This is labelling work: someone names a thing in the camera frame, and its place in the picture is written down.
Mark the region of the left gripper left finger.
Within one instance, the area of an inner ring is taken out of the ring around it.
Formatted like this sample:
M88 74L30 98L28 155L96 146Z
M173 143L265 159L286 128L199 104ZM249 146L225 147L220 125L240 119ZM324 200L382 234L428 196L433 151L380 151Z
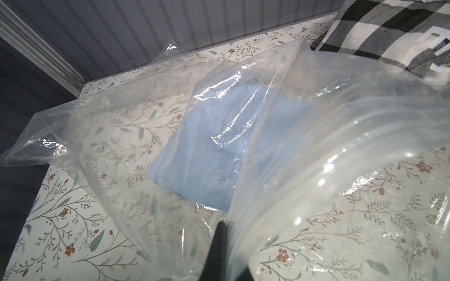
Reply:
M224 281L226 275L227 224L220 221L216 227L199 281Z

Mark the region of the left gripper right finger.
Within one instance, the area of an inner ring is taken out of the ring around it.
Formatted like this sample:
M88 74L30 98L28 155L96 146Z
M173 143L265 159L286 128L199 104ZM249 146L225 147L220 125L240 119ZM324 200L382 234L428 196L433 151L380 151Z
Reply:
M254 278L250 272L249 268L246 268L240 276L236 279L236 281L254 281Z

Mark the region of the clear plastic vacuum bag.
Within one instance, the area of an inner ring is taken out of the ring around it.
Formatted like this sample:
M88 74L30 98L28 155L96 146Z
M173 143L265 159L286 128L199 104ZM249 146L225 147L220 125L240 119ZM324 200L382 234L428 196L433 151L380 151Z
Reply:
M228 212L169 192L147 172L194 97L254 81L307 103L270 146L255 125ZM271 48L241 63L174 57L34 115L1 163L50 169L6 281L197 281L227 224L225 279L447 281L450 95L377 60Z

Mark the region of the light blue shirt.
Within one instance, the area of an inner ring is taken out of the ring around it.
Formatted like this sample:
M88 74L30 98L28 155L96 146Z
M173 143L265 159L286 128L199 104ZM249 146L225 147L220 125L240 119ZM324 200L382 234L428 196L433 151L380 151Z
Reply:
M292 149L293 142L282 144L281 139L310 108L254 81L213 89L193 101L195 106L146 176L169 192L222 212L230 209L258 119L266 121L255 144L256 152L275 147L260 161L257 173L261 174L272 160L280 160Z

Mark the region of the black white checked shirt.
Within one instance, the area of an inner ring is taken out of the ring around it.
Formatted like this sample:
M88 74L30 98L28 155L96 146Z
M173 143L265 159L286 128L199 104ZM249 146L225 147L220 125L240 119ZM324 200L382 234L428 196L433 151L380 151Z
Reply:
M317 51L368 57L450 79L449 1L345 1Z

